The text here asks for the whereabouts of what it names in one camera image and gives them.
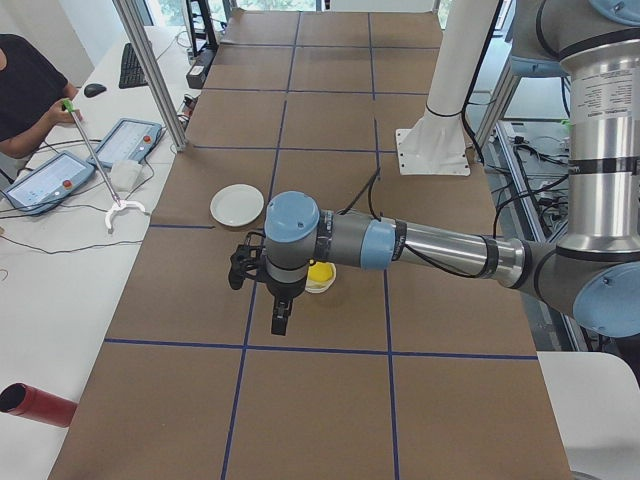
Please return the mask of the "red cylinder tube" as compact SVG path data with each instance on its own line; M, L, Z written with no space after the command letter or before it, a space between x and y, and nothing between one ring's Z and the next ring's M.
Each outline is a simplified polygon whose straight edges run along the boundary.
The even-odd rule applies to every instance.
M25 419L68 427L77 404L24 383L14 383L1 392L1 412Z

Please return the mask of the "near teach pendant tablet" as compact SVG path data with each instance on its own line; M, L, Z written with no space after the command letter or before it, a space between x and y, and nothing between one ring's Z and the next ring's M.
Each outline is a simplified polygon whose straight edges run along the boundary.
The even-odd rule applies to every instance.
M68 151L16 180L2 191L17 210L27 215L39 215L55 208L93 175L95 167Z

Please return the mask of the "white round plate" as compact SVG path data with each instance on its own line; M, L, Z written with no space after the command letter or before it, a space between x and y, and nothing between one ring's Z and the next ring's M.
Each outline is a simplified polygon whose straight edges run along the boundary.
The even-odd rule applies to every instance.
M210 203L214 220L228 227L241 227L256 220L264 207L260 190L248 184L233 184L219 190Z

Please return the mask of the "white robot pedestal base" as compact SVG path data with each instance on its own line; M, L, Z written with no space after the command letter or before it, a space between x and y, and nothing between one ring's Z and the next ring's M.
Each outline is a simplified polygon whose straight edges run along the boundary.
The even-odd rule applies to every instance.
M449 11L423 116L396 131L402 175L468 176L463 120L501 2L458 0Z

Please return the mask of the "aluminium frame post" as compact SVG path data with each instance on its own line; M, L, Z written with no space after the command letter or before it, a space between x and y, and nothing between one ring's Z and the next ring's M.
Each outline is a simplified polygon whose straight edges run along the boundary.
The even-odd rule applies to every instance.
M177 152L187 146L187 138L174 109L169 90L162 76L153 49L146 35L141 16L130 0L113 0L124 30L142 66L152 96Z

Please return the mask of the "black power strip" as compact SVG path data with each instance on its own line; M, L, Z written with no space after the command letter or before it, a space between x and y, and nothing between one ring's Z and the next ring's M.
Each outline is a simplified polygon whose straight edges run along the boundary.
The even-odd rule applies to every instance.
M186 74L187 84L191 89L202 89L215 58L215 51L204 49L195 59Z

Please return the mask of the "white crumpled cloth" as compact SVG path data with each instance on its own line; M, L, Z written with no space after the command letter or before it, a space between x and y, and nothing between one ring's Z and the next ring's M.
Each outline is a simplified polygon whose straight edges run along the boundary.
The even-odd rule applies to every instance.
M131 192L137 184L142 166L133 160L117 160L110 171L110 180L116 192Z

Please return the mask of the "black keyboard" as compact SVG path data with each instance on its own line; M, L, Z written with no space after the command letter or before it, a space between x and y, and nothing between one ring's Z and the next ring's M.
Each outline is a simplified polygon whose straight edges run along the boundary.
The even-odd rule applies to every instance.
M146 86L147 81L142 66L131 43L123 47L118 87L120 89Z

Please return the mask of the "yellow lemon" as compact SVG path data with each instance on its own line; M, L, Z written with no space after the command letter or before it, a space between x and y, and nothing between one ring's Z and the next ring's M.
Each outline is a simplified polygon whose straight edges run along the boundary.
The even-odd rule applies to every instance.
M309 265L307 282L314 288L329 285L335 278L334 267L329 262L315 262Z

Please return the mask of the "teach pendant tablet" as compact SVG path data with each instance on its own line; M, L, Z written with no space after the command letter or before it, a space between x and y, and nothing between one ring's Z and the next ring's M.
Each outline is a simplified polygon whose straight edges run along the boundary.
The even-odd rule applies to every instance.
M121 118L94 148L103 168L116 161L141 163L158 143L162 125L155 122Z
M17 210L27 215L39 215L55 208L93 175L95 167L68 151L16 180L2 191Z

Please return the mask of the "far teach pendant tablet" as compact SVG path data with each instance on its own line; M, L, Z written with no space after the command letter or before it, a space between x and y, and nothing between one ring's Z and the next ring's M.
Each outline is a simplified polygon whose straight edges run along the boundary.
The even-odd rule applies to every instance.
M121 118L94 148L103 168L116 161L141 163L158 143L162 125L155 122Z

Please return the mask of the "black computer mouse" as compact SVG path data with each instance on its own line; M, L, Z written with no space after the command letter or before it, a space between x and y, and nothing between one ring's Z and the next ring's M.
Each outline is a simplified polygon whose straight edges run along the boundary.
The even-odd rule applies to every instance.
M107 91L107 87L99 83L89 83L84 86L83 94L86 98L94 98Z

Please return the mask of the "person in black shirt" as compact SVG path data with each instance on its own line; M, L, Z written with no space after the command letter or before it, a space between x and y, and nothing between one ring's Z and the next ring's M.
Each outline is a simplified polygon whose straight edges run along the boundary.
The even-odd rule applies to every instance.
M63 108L78 88L29 41L1 36L1 152L14 159L30 156L53 127L71 124Z

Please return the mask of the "white plastic bowl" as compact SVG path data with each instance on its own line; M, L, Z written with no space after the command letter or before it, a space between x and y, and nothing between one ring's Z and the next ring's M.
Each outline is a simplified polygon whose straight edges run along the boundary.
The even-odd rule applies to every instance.
M315 261L309 265L305 290L319 294L328 290L336 279L336 267L330 262Z

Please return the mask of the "reacher grabber tool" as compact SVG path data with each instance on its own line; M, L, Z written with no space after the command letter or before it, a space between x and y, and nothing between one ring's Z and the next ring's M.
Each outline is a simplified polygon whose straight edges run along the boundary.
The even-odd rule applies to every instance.
M109 210L106 212L105 214L105 226L107 229L107 232L109 234L112 234L114 231L114 226L113 226L113 218L119 214L120 212L127 210L127 209L136 209L139 210L141 213L147 215L148 212L145 208L145 206L140 203L139 201L135 201L135 200L125 200L122 199L119 194L116 192L116 190L114 189L107 173L104 171L104 168L102 167L100 160L98 158L98 155L96 153L96 151L94 150L93 144L91 143L88 135L86 134L84 128L81 125L81 120L79 119L78 114L76 113L76 109L72 103L71 100L69 99L63 99L62 100L62 107L64 110L66 110L69 115L71 116L71 118L73 119L77 130L79 131L83 142L85 143L90 157L93 160L96 168L98 169L98 172L100 173L104 183L106 184L106 187L113 199L113 204L112 206L109 208Z

